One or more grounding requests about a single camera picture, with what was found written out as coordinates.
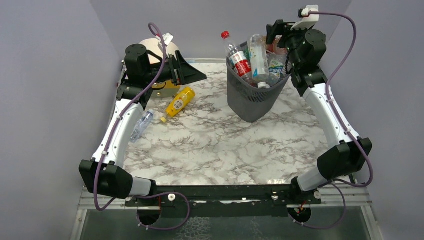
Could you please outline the clear bottle small label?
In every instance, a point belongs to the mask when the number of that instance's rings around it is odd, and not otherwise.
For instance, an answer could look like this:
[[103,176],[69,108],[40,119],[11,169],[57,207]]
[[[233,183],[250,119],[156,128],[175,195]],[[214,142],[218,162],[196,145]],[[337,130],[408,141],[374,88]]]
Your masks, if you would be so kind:
[[283,55],[270,53],[267,65],[258,67],[254,72],[254,81],[259,89],[269,89],[278,84],[285,75],[287,58]]

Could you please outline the yellow drink bottle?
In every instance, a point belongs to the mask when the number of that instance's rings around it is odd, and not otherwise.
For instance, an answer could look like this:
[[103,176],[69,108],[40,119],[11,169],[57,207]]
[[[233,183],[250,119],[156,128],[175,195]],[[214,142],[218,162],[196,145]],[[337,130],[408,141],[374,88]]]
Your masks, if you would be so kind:
[[160,118],[160,120],[163,123],[166,123],[169,119],[175,117],[193,100],[195,96],[196,93],[191,87],[185,87],[168,105],[164,115]]

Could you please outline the clear bottle white blue label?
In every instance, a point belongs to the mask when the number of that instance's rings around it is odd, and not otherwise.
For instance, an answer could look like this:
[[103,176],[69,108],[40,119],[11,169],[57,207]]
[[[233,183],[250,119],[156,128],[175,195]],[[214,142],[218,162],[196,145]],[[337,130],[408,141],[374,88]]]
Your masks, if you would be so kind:
[[249,39],[247,45],[253,80],[257,84],[266,82],[270,76],[270,72],[264,37],[260,34],[255,34]]

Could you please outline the clear bottle red label front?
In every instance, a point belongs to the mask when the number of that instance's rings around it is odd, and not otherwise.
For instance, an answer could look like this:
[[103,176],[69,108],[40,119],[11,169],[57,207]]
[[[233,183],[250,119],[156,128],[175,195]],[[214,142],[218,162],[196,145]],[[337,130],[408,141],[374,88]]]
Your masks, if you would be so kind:
[[242,48],[231,39],[228,31],[221,33],[221,38],[225,44],[225,51],[231,67],[235,73],[248,84],[252,85],[252,68]]

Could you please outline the clear bottle blue cap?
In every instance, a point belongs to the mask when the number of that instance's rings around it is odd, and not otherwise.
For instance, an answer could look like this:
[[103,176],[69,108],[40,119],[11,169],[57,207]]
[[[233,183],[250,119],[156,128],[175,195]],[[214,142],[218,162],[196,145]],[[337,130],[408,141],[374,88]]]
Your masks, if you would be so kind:
[[141,119],[137,121],[133,132],[130,136],[130,142],[137,142],[144,134],[150,123],[153,121],[155,115],[155,111],[153,109],[149,109],[143,113]]

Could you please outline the grey mesh waste bin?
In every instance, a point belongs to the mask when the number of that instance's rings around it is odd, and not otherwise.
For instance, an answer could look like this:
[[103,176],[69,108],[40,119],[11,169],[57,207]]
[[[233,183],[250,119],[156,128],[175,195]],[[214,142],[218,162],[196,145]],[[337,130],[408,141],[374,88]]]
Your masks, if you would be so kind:
[[228,106],[242,120],[253,123],[265,116],[274,106],[277,98],[285,87],[290,75],[283,74],[278,82],[270,88],[258,88],[253,80],[254,70],[247,75],[239,73],[236,66],[238,61],[233,61],[233,55],[243,57],[250,67],[250,55],[248,43],[236,45],[232,41],[225,41],[226,66],[227,66],[227,103]]

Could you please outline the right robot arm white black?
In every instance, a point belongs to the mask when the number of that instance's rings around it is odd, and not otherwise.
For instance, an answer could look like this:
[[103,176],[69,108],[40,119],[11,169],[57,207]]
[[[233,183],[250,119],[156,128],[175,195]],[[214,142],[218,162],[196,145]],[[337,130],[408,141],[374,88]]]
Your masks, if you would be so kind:
[[266,43],[272,44],[277,36],[281,36],[277,46],[287,50],[292,84],[313,110],[329,148],[317,159],[316,167],[291,181],[300,194],[360,171],[373,145],[350,126],[319,66],[327,50],[326,35],[312,26],[300,28],[298,23],[277,20],[266,27]]

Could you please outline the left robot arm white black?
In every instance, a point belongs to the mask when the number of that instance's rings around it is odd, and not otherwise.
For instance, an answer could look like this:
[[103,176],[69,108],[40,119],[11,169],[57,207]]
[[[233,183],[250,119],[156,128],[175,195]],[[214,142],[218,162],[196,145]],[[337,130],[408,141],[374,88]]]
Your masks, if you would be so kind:
[[170,80],[181,86],[207,78],[191,66],[180,51],[162,58],[142,44],[132,44],[125,49],[124,65],[126,72],[116,93],[106,134],[91,159],[79,164],[80,175],[90,193],[118,199],[148,196],[156,184],[154,180],[134,177],[123,169],[130,136],[153,93],[152,81]]

